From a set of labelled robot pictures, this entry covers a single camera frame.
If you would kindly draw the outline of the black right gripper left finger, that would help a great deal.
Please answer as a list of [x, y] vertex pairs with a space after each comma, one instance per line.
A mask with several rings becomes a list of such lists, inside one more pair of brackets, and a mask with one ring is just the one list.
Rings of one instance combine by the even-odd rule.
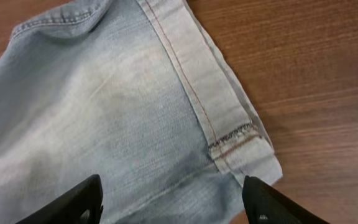
[[17, 224], [99, 224], [103, 212], [102, 201], [101, 178], [93, 174]]

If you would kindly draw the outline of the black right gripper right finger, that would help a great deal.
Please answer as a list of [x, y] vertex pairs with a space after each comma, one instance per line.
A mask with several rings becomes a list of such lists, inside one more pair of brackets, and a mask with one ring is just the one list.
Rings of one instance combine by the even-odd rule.
[[257, 177], [245, 177], [242, 201], [249, 224], [328, 224]]

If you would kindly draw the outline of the light blue denim shorts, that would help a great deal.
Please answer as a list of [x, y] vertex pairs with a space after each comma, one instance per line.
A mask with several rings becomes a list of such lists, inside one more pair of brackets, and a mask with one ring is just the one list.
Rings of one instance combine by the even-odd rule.
[[245, 176], [282, 177], [185, 1], [73, 1], [13, 30], [0, 58], [0, 223], [92, 174], [103, 223], [228, 223]]

